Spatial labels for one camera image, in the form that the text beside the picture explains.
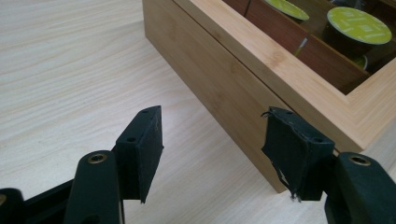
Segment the screw hole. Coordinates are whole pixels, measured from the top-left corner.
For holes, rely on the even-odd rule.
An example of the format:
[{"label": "screw hole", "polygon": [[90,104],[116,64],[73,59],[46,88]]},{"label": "screw hole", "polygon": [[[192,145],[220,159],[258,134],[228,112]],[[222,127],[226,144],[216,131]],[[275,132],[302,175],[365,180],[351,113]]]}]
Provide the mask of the screw hole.
[{"label": "screw hole", "polygon": [[96,164],[105,161],[106,159],[107,159],[107,155],[105,154],[95,154],[88,158],[88,162],[90,164]]},{"label": "screw hole", "polygon": [[366,160],[366,159],[364,159],[363,157],[360,157],[360,156],[351,156],[351,157],[349,157],[349,160],[352,161],[355,164],[358,164],[358,165],[363,165],[363,166],[371,165],[370,161],[368,161],[368,160]]}]

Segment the table surface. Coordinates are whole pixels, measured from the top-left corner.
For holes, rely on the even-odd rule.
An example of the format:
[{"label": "table surface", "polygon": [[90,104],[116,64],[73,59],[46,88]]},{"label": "table surface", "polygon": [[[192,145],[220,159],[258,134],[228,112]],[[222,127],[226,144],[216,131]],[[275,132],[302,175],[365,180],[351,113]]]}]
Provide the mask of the table surface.
[{"label": "table surface", "polygon": [[73,178],[152,105],[165,149],[127,223],[326,223],[323,200],[276,194],[152,47],[141,1],[0,3],[0,188],[29,199]]}]

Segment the black plastic part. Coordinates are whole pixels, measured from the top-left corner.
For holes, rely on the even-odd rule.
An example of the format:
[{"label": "black plastic part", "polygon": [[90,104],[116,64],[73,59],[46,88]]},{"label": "black plastic part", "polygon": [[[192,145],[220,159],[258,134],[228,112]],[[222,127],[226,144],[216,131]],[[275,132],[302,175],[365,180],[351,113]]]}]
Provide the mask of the black plastic part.
[{"label": "black plastic part", "polygon": [[18,189],[0,189],[0,224],[24,223],[25,206]]},{"label": "black plastic part", "polygon": [[26,223],[62,223],[72,185],[69,180],[27,200]]},{"label": "black plastic part", "polygon": [[326,199],[324,211],[329,224],[351,224],[349,210],[343,205],[334,202],[330,197]]},{"label": "black plastic part", "polygon": [[117,164],[111,151],[95,151],[78,163],[65,224],[123,223]]},{"label": "black plastic part", "polygon": [[352,224],[396,223],[396,184],[377,161],[356,153],[341,153],[334,174]]},{"label": "black plastic part", "polygon": [[121,198],[144,203],[163,153],[161,107],[140,111],[112,151],[117,157]]},{"label": "black plastic part", "polygon": [[292,196],[319,201],[321,169],[333,159],[334,142],[293,112],[270,107],[262,151]]}]

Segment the brass insert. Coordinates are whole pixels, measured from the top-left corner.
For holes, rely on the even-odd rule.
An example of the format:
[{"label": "brass insert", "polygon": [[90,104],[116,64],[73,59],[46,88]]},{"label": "brass insert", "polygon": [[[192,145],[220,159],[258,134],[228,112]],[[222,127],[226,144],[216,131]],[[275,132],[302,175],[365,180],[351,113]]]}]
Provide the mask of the brass insert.
[{"label": "brass insert", "polygon": [[90,164],[97,164],[97,163],[101,163],[102,161],[105,161],[106,159],[107,159],[107,155],[99,153],[99,154],[90,156],[88,158],[88,162]]},{"label": "brass insert", "polygon": [[371,162],[363,157],[360,156],[350,156],[349,160],[355,164],[362,165],[362,166],[369,166]]},{"label": "brass insert", "polygon": [[7,200],[7,195],[6,194],[0,194],[0,206],[3,205]]}]

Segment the wooden table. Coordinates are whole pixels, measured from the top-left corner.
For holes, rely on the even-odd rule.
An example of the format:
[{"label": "wooden table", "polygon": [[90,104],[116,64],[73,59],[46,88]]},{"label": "wooden table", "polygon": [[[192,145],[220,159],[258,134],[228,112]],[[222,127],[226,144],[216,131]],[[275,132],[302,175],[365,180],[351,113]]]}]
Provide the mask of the wooden table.
[{"label": "wooden table", "polygon": [[0,3],[0,188],[28,199],[73,178],[152,105],[165,149],[127,223],[326,222],[323,202],[273,190],[149,43],[141,1]]}]

